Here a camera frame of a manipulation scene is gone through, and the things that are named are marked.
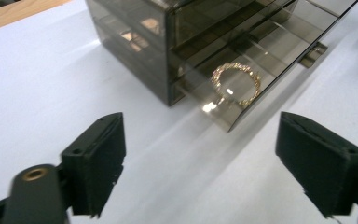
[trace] brown wooden edge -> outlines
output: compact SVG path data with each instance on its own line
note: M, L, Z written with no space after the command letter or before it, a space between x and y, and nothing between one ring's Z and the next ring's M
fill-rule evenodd
M60 6L70 0L21 0L0 7L0 27L22 20L41 11Z

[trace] transparent drawer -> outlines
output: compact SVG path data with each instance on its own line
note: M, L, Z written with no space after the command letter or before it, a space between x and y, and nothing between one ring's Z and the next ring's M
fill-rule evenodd
M272 3L252 17L264 19L240 24L242 33L213 53L178 54L183 75L177 88L227 131L294 64L311 50L324 50L315 46L339 19L305 0L283 7Z

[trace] bracelet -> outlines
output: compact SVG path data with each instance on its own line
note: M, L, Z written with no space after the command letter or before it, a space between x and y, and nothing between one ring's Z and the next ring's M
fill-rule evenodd
M248 65L243 65L240 63L225 63L223 65L218 66L214 71L213 71L213 75L211 77L211 82L213 84L213 88L216 91L216 93L221 96L223 99L225 98L225 94L221 92L221 86L222 84L220 83L220 76L222 75L222 73L228 69L238 69L242 72L245 72L249 75L249 77L252 79L252 81L255 84L255 93L254 95L247 99L247 100L241 100L238 101L237 103L241 106L246 106L249 105L261 92L260 90L260 76L258 74L254 74L254 72L252 71L251 67Z

